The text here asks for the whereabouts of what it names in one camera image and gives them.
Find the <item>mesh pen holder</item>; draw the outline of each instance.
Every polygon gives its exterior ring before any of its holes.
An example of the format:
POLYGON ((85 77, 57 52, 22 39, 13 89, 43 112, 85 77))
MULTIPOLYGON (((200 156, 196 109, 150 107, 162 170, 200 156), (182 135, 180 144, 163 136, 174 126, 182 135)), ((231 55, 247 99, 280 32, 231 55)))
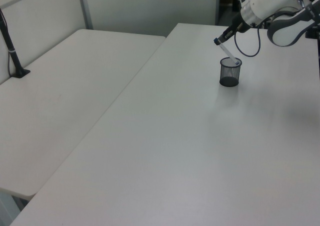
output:
POLYGON ((242 61, 239 58, 236 59, 239 61, 238 65, 235 65, 235 62, 233 62, 229 57, 221 59, 220 84, 222 86, 234 87, 239 84, 242 61))

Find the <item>table surface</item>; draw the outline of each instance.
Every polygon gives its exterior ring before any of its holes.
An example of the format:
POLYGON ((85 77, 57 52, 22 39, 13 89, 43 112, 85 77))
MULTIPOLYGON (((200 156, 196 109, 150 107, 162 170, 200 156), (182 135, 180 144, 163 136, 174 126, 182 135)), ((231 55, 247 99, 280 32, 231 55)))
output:
POLYGON ((79 30, 0 86, 0 189, 29 199, 164 41, 79 30))
POLYGON ((178 24, 12 226, 320 225, 317 41, 226 42, 226 88, 224 30, 178 24))

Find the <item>black stand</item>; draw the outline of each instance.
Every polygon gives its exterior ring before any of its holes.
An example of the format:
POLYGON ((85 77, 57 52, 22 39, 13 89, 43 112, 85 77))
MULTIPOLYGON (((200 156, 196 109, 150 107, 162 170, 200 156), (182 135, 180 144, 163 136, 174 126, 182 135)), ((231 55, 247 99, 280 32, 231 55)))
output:
POLYGON ((15 66, 15 74, 13 74, 12 77, 21 79, 22 77, 30 73, 30 70, 24 69, 20 64, 18 55, 16 53, 14 44, 12 43, 12 40, 10 38, 8 27, 3 17, 1 9, 0 9, 0 30, 1 30, 3 39, 5 41, 5 44, 8 48, 8 51, 10 53, 10 56, 12 58, 13 64, 15 66))

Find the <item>white wall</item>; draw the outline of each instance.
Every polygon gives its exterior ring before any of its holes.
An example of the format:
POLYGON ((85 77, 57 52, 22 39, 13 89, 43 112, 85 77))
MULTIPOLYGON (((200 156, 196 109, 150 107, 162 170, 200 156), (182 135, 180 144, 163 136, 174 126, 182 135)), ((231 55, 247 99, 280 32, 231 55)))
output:
MULTIPOLYGON (((2 10, 23 67, 78 29, 85 28, 80 0, 22 0, 2 10)), ((8 50, 0 34, 0 84, 8 79, 8 50)))
POLYGON ((95 30, 167 36, 177 23, 214 25, 217 0, 84 0, 95 30))

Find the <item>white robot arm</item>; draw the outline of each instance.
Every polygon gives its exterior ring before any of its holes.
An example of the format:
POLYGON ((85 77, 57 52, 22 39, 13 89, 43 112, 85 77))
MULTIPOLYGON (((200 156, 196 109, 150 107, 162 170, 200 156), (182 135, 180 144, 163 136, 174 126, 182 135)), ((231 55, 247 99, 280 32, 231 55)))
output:
POLYGON ((305 9, 299 0, 240 0, 240 3, 240 13, 234 17, 232 25, 214 40, 216 45, 227 41, 236 32, 244 33, 258 26, 271 15, 275 15, 275 20, 267 34, 270 41, 278 46, 293 45, 305 31, 320 24, 320 0, 308 4, 305 9))

